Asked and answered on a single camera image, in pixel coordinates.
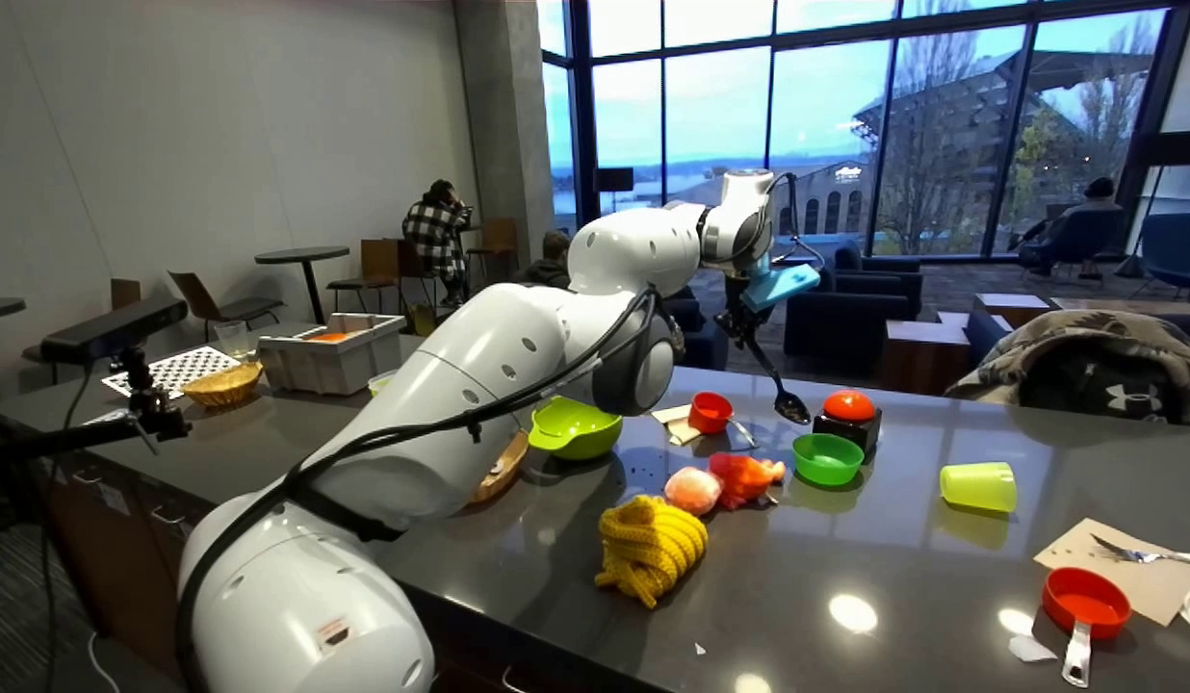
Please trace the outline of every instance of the toy banana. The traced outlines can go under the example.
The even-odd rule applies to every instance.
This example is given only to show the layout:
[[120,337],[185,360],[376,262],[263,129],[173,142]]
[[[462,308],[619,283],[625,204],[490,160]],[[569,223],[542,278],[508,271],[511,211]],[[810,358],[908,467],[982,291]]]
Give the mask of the toy banana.
[[618,585],[642,608],[657,608],[710,549],[710,528],[664,495],[630,495],[600,513],[598,531],[600,571],[592,585]]

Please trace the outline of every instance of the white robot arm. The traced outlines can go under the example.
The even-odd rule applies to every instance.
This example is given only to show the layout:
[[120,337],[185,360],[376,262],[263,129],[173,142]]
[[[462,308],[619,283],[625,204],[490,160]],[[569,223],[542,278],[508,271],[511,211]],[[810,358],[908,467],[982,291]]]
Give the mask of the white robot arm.
[[490,283],[458,308],[333,444],[189,534],[176,616],[191,688],[430,688],[407,595],[367,553],[374,531],[453,514],[546,392],[652,409],[673,369],[656,295],[701,262],[777,295],[774,178],[724,178],[716,208],[627,208],[569,241],[569,290]]

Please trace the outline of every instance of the black cable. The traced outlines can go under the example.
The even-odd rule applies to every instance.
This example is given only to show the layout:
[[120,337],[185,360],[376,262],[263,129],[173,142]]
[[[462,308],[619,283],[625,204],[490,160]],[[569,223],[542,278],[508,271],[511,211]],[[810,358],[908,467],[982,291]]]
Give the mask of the black cable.
[[198,595],[202,585],[208,579],[208,571],[221,561],[221,553],[226,546],[234,546],[263,514],[270,514],[277,503],[288,499],[292,487],[313,485],[325,468],[333,468],[342,458],[376,449],[376,445],[392,445],[406,440],[419,440],[419,433],[434,433],[434,431],[452,431],[452,426],[471,426],[478,431],[482,421],[498,421],[508,413],[521,413],[537,400],[542,400],[550,389],[557,389],[564,380],[569,380],[573,374],[582,374],[618,333],[619,328],[630,319],[637,308],[642,308],[648,301],[656,301],[656,290],[630,295],[630,305],[618,314],[618,323],[585,351],[578,354],[566,369],[557,369],[555,378],[529,385],[511,395],[502,395],[494,404],[434,421],[434,422],[412,422],[412,426],[376,426],[367,431],[351,444],[342,444],[340,449],[316,458],[313,467],[306,467],[306,458],[295,467],[288,467],[288,473],[280,477],[280,485],[267,487],[249,509],[243,509],[213,543],[208,549],[198,559],[198,566],[189,571],[180,595],[176,595],[176,620],[173,620],[173,653],[176,653],[176,671],[180,671],[180,686],[189,693],[206,693],[206,675],[198,663],[198,644],[191,644],[191,612],[198,612]]
[[[84,380],[81,389],[71,395],[66,416],[62,416],[62,431],[73,426],[73,416],[84,400],[84,389],[91,380],[91,367],[84,367]],[[49,473],[45,473],[45,513],[49,513],[49,487],[57,482],[57,458],[49,458]],[[55,663],[57,663],[57,595],[55,595],[55,572],[49,572],[49,528],[42,514],[42,585],[45,585],[45,693],[55,693]]]

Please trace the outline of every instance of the green bowl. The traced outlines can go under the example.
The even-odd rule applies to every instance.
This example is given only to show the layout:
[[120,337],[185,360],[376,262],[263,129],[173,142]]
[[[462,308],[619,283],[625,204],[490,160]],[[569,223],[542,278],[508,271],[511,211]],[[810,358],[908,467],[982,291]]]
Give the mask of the green bowl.
[[555,395],[530,413],[529,445],[555,458],[603,458],[619,444],[619,431],[619,416]]
[[792,440],[792,473],[820,487],[845,487],[863,468],[863,445],[838,433],[796,433]]

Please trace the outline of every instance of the box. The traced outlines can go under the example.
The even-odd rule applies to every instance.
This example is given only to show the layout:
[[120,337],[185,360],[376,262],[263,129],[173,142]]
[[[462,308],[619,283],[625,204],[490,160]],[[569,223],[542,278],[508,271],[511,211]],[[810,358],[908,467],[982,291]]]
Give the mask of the box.
[[326,323],[295,333],[259,333],[259,358],[280,392],[356,395],[406,360],[401,328],[406,314],[333,313]]

